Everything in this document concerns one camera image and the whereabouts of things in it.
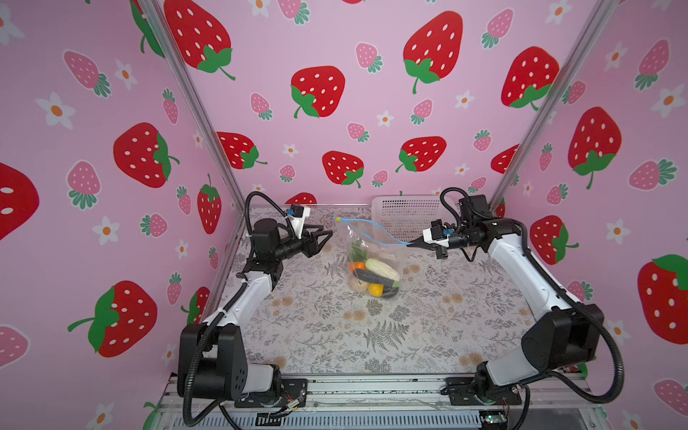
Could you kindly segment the white daikon toy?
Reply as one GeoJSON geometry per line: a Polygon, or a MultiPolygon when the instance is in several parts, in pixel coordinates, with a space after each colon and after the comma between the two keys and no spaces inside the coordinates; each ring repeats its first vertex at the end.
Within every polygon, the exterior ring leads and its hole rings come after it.
{"type": "Polygon", "coordinates": [[[399,272],[383,261],[369,258],[365,262],[365,267],[369,272],[372,272],[380,277],[391,279],[393,281],[399,281],[401,279],[399,272]]]}

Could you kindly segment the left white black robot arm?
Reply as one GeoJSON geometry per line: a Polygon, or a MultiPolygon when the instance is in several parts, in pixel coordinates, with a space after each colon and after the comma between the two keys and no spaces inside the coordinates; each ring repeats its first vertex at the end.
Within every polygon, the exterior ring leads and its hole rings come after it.
{"type": "Polygon", "coordinates": [[[248,361],[242,329],[277,286],[283,262],[297,254],[319,254],[333,236],[306,215],[247,222],[251,248],[238,279],[238,291],[200,324],[188,324],[180,335],[177,393],[183,399],[186,426],[201,423],[216,408],[233,428],[225,401],[249,399],[268,408],[285,401],[277,365],[248,361]]]}

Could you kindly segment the clear zip top bag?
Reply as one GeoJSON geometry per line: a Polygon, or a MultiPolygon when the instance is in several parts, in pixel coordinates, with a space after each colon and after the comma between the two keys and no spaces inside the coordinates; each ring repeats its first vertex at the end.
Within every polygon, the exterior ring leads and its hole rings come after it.
{"type": "MultiPolygon", "coordinates": [[[[382,228],[381,225],[377,224],[373,220],[363,220],[363,219],[345,219],[336,218],[338,224],[342,225],[346,233],[346,245],[344,247],[345,254],[348,258],[348,269],[352,261],[349,259],[349,247],[356,241],[362,241],[368,249],[368,258],[374,258],[388,265],[392,266],[397,272],[399,272],[401,279],[399,282],[399,293],[401,291],[401,280],[403,266],[405,265],[405,259],[407,256],[407,245],[408,242],[401,241],[389,232],[382,228]]],[[[355,277],[353,272],[349,270],[349,278],[355,277]]],[[[359,293],[371,296],[368,292],[359,293]]],[[[392,299],[391,298],[381,298],[373,297],[379,299],[392,299]]]]}

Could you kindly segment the black round toy food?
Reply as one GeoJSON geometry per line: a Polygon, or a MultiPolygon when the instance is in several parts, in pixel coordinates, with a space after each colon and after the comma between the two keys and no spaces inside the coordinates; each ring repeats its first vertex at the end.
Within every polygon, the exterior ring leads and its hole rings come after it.
{"type": "Polygon", "coordinates": [[[384,286],[383,287],[383,293],[381,294],[381,298],[391,298],[391,297],[396,296],[398,293],[399,293],[399,288],[384,286]]]}

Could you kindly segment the beige garlic toy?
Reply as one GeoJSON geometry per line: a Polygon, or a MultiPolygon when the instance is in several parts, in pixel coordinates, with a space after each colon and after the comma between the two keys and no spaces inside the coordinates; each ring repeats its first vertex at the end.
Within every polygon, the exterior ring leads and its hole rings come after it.
{"type": "Polygon", "coordinates": [[[349,287],[357,293],[366,293],[368,290],[369,283],[365,281],[360,281],[356,277],[349,278],[349,287]]]}

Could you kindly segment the orange tangerine toy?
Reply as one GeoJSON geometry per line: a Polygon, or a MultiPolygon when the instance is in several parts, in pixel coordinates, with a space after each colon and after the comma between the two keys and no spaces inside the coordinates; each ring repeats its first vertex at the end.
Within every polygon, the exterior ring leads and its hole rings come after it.
{"type": "Polygon", "coordinates": [[[354,272],[355,270],[365,270],[365,263],[364,262],[354,262],[349,265],[349,270],[351,272],[354,272]]]}

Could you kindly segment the green leaf toy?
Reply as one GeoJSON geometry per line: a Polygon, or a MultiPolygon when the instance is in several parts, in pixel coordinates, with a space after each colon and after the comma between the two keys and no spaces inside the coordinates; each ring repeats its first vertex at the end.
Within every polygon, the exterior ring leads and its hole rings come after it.
{"type": "Polygon", "coordinates": [[[356,241],[349,247],[349,259],[353,263],[365,263],[368,258],[368,249],[362,241],[356,241]]]}

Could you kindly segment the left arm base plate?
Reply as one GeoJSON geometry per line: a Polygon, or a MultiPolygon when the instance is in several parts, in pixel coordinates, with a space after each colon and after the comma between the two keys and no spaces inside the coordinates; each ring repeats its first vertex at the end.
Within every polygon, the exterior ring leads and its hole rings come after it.
{"type": "Polygon", "coordinates": [[[234,407],[238,409],[283,409],[300,408],[306,405],[308,380],[305,378],[287,378],[274,383],[266,392],[251,392],[238,401],[234,407]]]}

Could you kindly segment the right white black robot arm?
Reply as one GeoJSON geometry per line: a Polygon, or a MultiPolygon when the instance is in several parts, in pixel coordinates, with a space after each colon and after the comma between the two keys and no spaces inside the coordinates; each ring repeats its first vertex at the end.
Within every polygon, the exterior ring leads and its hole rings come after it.
{"type": "Polygon", "coordinates": [[[602,311],[579,301],[541,264],[530,249],[529,232],[522,222],[490,215],[482,195],[466,193],[458,204],[450,204],[446,196],[452,191],[444,189],[439,201],[454,221],[432,221],[410,245],[434,251],[437,259],[447,258],[453,249],[483,250],[519,288],[536,322],[518,347],[478,365],[471,382],[448,383],[443,394],[489,404],[501,401],[516,386],[555,378],[585,401],[607,404],[616,400],[625,385],[625,366],[602,311]],[[592,360],[601,341],[611,353],[614,374],[610,388],[595,395],[560,371],[592,360]]]}

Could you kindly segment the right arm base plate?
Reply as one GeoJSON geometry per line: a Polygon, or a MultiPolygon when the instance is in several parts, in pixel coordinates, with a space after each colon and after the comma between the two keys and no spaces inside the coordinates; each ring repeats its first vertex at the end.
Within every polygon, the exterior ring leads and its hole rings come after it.
{"type": "Polygon", "coordinates": [[[440,394],[453,406],[520,406],[522,399],[515,385],[495,386],[480,377],[448,377],[440,394]]]}

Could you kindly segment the white plastic basket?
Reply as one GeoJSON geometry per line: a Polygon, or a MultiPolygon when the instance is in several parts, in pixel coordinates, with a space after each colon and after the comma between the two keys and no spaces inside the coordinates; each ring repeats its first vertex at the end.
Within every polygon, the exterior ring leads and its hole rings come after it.
{"type": "Polygon", "coordinates": [[[372,220],[404,242],[419,238],[432,221],[453,223],[438,195],[378,196],[372,201],[372,220]]]}

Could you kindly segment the yellow lemon toy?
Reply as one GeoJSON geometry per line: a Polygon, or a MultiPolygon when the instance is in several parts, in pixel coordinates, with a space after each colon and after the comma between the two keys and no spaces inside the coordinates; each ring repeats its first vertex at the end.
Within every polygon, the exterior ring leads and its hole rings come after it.
{"type": "Polygon", "coordinates": [[[382,284],[371,283],[367,287],[367,292],[373,297],[381,297],[384,293],[384,286],[382,284]]]}

